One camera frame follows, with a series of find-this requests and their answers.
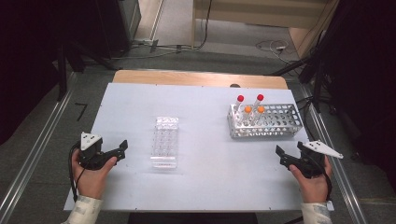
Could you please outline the black curtain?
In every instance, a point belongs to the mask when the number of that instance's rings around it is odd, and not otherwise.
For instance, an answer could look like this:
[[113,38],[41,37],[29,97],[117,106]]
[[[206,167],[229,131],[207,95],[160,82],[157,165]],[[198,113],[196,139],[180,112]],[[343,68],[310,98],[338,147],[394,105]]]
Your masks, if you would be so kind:
[[0,0],[0,145],[61,78],[61,49],[81,65],[78,39],[90,0]]
[[396,0],[340,0],[326,36],[325,72],[351,142],[396,191]]

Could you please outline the aluminium floor rail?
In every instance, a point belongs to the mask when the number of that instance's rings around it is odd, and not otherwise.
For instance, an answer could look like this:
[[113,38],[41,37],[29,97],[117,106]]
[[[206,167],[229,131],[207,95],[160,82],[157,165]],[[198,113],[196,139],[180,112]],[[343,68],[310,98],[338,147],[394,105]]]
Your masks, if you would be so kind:
[[39,136],[35,140],[35,143],[30,147],[29,153],[23,161],[21,168],[13,178],[11,184],[8,186],[5,196],[2,198],[0,203],[0,224],[7,224],[10,219],[16,204],[22,196],[43,152],[45,151],[48,141],[50,140],[52,133],[54,132],[70,100],[77,81],[77,74],[72,72],[66,82],[69,89],[64,94],[64,97],[51,109],[51,113],[46,119],[46,123],[40,129]]
[[[321,104],[328,105],[329,100],[326,97],[315,96],[307,85],[301,86],[303,99],[304,119],[311,118],[314,128],[306,125],[308,133],[312,135],[312,139],[321,140],[324,144],[338,150],[334,144],[331,132],[327,128],[323,120],[323,110],[320,108]],[[335,179],[337,188],[339,189],[343,202],[349,213],[353,224],[368,224],[367,218],[364,215],[361,204],[357,194],[352,186],[347,175],[347,170],[342,163],[342,159],[330,158],[330,163],[333,168],[333,177]]]

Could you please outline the red cap test tube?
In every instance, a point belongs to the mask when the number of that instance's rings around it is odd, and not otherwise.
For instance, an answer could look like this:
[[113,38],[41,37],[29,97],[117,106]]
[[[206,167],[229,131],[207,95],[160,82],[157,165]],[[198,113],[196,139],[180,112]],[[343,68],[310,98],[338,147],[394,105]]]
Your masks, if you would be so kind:
[[243,95],[238,95],[236,99],[236,103],[233,107],[233,112],[235,116],[235,120],[240,120],[241,112],[240,112],[240,105],[244,101],[244,96]]
[[263,101],[263,99],[264,99],[264,96],[262,94],[257,95],[256,101],[252,105],[252,116],[254,116],[256,108],[261,105],[261,102]]

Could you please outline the orange cap test tube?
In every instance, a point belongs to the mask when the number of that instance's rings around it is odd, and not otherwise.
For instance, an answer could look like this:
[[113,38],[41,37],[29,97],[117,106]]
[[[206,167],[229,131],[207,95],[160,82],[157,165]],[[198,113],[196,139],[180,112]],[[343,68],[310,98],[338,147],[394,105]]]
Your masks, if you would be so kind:
[[265,111],[265,108],[262,105],[260,105],[256,108],[254,116],[253,116],[253,120],[252,120],[253,125],[255,125],[260,120],[264,111]]
[[251,113],[252,107],[250,105],[246,105],[243,111],[243,116],[241,118],[241,122],[247,122]]

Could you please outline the clear acrylic tube rack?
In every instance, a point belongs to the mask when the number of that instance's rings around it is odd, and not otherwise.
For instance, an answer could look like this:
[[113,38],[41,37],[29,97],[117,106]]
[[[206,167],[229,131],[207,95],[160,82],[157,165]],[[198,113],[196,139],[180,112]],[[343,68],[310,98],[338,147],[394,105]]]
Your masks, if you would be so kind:
[[178,118],[157,117],[151,150],[151,163],[155,168],[177,168]]

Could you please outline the person's left hand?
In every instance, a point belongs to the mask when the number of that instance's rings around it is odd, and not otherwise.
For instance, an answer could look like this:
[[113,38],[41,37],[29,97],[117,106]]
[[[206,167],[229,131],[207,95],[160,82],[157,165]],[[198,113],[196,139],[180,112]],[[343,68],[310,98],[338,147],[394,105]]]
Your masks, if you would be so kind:
[[72,154],[72,171],[77,181],[78,193],[82,196],[100,200],[106,188],[106,177],[117,163],[117,158],[109,159],[100,170],[85,170],[78,161],[79,150]]

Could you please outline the light wooden desk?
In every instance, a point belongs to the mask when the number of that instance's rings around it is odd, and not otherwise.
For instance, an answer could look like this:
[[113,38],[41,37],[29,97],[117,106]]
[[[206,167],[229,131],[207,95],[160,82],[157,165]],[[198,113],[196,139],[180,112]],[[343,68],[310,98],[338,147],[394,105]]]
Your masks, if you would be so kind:
[[191,46],[197,19],[286,27],[300,58],[308,55],[332,20],[340,0],[193,0]]

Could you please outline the person's right hand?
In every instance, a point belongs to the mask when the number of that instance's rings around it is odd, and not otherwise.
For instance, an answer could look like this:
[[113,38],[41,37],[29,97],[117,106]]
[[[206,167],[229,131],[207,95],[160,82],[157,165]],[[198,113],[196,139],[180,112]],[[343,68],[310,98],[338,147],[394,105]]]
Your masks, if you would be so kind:
[[293,164],[290,165],[290,171],[296,178],[302,199],[304,203],[326,203],[328,198],[329,187],[327,178],[332,173],[332,167],[328,158],[324,159],[325,175],[319,175],[312,178],[305,178],[301,171]]

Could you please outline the black cabinet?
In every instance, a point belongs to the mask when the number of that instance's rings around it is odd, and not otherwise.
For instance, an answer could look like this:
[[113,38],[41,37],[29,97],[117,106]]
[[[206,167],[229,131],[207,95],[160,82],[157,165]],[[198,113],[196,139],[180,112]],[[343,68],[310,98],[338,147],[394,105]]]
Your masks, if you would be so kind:
[[141,21],[138,0],[94,0],[105,38],[104,56],[119,56],[131,48]]

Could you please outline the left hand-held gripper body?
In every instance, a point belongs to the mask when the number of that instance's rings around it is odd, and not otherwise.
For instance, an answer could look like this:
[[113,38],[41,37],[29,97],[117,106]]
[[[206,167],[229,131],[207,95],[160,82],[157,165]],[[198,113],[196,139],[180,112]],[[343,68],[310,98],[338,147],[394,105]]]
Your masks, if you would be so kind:
[[89,170],[99,170],[104,164],[104,152],[101,147],[103,138],[99,134],[82,133],[78,153],[79,164]]

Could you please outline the metal tube rack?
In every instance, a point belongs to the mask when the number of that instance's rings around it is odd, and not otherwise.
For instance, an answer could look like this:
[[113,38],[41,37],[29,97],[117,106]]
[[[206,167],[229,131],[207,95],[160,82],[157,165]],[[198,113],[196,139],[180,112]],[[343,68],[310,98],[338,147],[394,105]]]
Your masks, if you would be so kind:
[[248,121],[241,122],[245,106],[240,105],[240,120],[235,120],[234,105],[230,105],[227,121],[231,138],[294,136],[303,128],[303,123],[293,104],[262,105],[265,111],[255,125],[252,124],[252,110]]

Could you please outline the black metal stand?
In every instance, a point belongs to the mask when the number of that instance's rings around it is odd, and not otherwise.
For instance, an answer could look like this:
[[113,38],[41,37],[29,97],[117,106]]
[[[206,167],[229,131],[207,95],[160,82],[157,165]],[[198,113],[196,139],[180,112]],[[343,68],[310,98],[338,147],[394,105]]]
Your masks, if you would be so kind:
[[66,77],[66,63],[70,63],[74,71],[83,72],[85,64],[80,55],[86,55],[95,62],[101,64],[108,70],[118,71],[120,67],[106,62],[99,55],[87,49],[77,41],[63,41],[58,44],[57,48],[57,63],[59,75],[59,94],[57,101],[60,102],[67,92],[67,77]]
[[331,33],[328,30],[322,31],[319,34],[317,44],[309,51],[306,57],[272,73],[272,76],[280,77],[303,65],[304,69],[298,76],[298,79],[302,84],[307,84],[309,81],[314,80],[313,95],[308,98],[308,103],[315,108],[317,113],[320,112],[320,91],[324,77],[324,62],[321,57],[323,56],[325,48],[330,43],[330,39]]

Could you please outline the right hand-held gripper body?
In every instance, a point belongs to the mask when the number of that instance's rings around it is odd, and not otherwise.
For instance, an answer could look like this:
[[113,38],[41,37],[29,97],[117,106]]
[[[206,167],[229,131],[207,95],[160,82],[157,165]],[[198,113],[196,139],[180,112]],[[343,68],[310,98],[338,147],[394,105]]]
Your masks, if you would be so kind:
[[301,151],[300,164],[297,165],[303,176],[311,178],[324,173],[324,156],[343,159],[344,155],[327,146],[321,141],[299,142],[297,148]]

